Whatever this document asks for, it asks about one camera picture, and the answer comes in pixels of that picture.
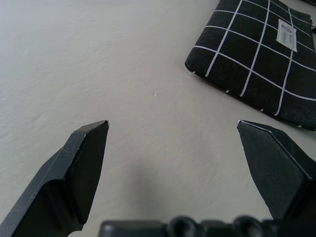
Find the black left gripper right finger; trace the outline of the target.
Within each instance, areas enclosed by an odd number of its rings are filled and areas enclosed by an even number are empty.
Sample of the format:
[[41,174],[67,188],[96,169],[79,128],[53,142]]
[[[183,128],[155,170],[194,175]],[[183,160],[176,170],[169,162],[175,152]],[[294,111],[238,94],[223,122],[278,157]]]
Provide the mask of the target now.
[[285,132],[237,123],[251,177],[274,219],[316,220],[316,161]]

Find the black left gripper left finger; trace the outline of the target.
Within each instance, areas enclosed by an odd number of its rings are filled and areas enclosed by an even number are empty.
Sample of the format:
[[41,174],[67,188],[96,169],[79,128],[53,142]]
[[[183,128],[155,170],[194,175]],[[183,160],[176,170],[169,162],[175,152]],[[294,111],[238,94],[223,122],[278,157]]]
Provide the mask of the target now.
[[75,130],[35,174],[0,224],[0,237],[68,237],[88,220],[109,130],[106,120]]

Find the black white-grid zipper pouch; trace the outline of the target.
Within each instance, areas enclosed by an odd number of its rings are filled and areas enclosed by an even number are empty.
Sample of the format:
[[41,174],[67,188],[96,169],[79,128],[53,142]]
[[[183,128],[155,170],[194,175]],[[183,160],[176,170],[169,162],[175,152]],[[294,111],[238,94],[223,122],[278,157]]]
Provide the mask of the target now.
[[269,116],[316,131],[312,26],[280,0],[219,0],[185,66]]

